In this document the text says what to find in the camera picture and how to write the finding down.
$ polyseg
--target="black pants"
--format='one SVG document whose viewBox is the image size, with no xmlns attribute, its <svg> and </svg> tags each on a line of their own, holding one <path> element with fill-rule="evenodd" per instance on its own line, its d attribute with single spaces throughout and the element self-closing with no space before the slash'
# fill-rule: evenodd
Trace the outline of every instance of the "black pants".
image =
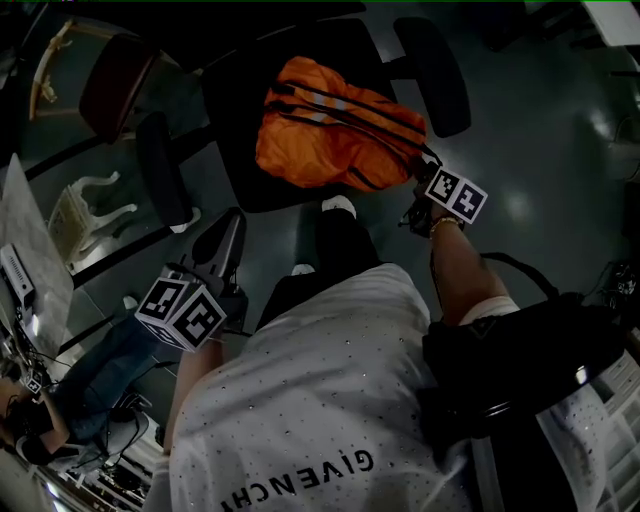
<svg viewBox="0 0 640 512">
<path fill-rule="evenodd" d="M 313 274 L 283 277 L 264 308 L 258 329 L 345 279 L 380 265 L 369 232 L 348 211 L 322 212 L 316 224 L 320 268 Z"/>
</svg>

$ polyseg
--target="seated person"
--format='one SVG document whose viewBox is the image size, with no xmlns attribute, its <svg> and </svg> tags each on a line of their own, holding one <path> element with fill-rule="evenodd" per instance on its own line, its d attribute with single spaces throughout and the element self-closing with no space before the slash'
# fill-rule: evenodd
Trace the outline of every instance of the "seated person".
<svg viewBox="0 0 640 512">
<path fill-rule="evenodd" d="M 100 432 L 129 384 L 148 366 L 158 340 L 133 315 L 115 325 L 35 403 L 26 388 L 0 419 L 0 446 L 31 464 L 47 465 Z"/>
<path fill-rule="evenodd" d="M 298 268 L 276 285 L 242 353 L 222 366 L 221 345 L 210 341 L 182 355 L 166 457 L 143 510 L 464 512 L 478 503 L 466 444 L 439 463 L 422 434 L 421 417 L 436 413 L 416 399 L 436 386 L 422 355 L 425 302 L 405 271 L 380 261 L 346 198 L 322 210 L 318 271 Z M 432 219 L 444 322 L 517 311 L 456 219 L 437 205 Z M 606 408 L 585 386 L 548 412 L 541 421 L 566 475 L 558 492 L 541 487 L 513 510 L 532 510 L 536 499 L 563 512 L 595 510 L 606 482 Z M 528 467 L 536 445 L 526 433 L 514 439 Z"/>
</svg>

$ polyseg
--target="desk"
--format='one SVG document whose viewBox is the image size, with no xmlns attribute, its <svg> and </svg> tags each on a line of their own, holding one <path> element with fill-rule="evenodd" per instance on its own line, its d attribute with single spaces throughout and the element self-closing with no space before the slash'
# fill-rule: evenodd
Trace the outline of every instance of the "desk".
<svg viewBox="0 0 640 512">
<path fill-rule="evenodd" d="M 0 244 L 12 243 L 36 291 L 25 332 L 36 350 L 55 357 L 67 325 L 73 280 L 49 238 L 17 155 L 11 157 L 0 203 Z"/>
</svg>

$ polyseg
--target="chair armrest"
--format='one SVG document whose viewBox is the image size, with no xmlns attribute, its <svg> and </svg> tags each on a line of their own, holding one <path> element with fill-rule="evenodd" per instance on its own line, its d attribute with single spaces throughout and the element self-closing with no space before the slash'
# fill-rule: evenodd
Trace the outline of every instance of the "chair armrest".
<svg viewBox="0 0 640 512">
<path fill-rule="evenodd" d="M 423 18 L 400 18 L 393 28 L 415 72 L 435 134 L 450 137 L 469 128 L 467 88 L 438 29 Z"/>
<path fill-rule="evenodd" d="M 167 119 L 162 112 L 149 114 L 136 129 L 138 164 L 151 202 L 165 226 L 191 221 L 191 201 L 172 155 Z"/>
</svg>

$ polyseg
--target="blue jeans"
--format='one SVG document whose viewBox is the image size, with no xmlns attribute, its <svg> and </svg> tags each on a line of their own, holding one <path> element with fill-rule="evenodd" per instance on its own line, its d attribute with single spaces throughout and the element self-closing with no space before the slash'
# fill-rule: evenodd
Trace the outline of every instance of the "blue jeans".
<svg viewBox="0 0 640 512">
<path fill-rule="evenodd" d="M 51 393 L 75 438 L 70 442 L 89 440 L 100 431 L 133 379 L 153 365 L 158 343 L 131 315 L 71 367 Z"/>
</svg>

